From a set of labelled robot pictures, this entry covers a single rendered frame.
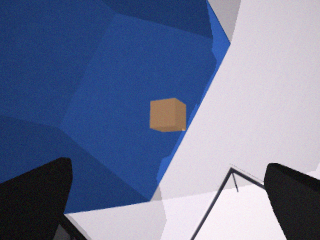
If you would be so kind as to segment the tan wooden block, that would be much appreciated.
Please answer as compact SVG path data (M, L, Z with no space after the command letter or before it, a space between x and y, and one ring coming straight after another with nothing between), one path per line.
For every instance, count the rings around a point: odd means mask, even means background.
M176 98L151 101L150 128L161 132L186 130L186 104Z

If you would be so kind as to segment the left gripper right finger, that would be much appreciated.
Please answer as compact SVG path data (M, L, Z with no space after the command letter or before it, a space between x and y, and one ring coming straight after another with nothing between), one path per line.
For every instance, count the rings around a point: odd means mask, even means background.
M320 180L269 163L264 187L286 240L320 240Z

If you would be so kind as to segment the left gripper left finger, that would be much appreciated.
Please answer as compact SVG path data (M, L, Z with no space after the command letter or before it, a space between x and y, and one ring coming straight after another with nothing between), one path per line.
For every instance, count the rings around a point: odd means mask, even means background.
M0 240L53 240L73 181L60 157L0 184Z

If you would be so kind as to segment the large blue box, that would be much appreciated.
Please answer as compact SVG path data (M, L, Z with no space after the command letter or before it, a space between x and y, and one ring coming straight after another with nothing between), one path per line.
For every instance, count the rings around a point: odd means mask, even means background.
M69 157L63 214L150 202L230 45L208 0L0 0L0 184Z

